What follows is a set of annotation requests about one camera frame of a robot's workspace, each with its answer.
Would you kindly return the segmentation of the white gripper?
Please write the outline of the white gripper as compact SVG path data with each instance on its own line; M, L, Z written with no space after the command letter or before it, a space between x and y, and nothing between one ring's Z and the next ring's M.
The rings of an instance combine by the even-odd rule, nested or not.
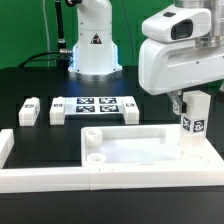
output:
M224 46L197 49L194 40L143 42L139 53L140 86L151 95L167 93L176 115L187 111L181 89L224 79Z

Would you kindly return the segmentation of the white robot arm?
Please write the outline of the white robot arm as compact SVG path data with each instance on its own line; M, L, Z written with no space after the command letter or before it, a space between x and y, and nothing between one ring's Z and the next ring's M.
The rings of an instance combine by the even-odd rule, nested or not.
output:
M66 0L78 11L78 41L69 72L84 80L103 80L122 67L112 41L109 0ZM224 81L224 0L173 0L142 23L146 40L140 47L138 79L152 95L166 93L173 111L186 104L181 91Z

